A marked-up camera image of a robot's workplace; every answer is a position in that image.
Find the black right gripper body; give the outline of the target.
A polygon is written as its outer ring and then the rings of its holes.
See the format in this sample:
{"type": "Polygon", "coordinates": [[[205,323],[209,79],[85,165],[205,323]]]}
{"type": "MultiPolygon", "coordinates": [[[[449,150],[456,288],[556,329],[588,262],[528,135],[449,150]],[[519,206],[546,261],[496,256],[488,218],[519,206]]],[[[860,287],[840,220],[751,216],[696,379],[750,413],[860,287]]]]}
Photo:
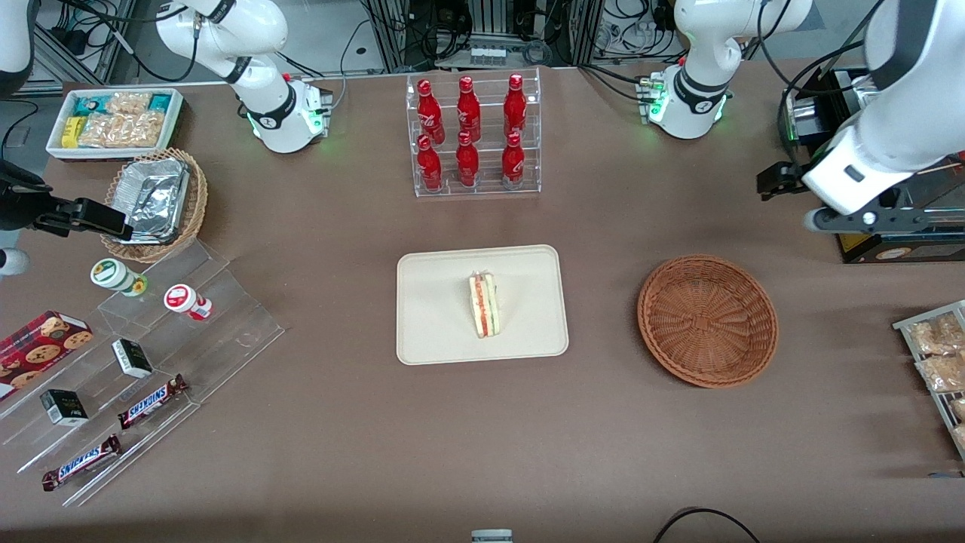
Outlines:
{"type": "Polygon", "coordinates": [[[39,217],[57,210],[52,188],[29,170],[1,161],[1,230],[30,227],[39,217]]]}

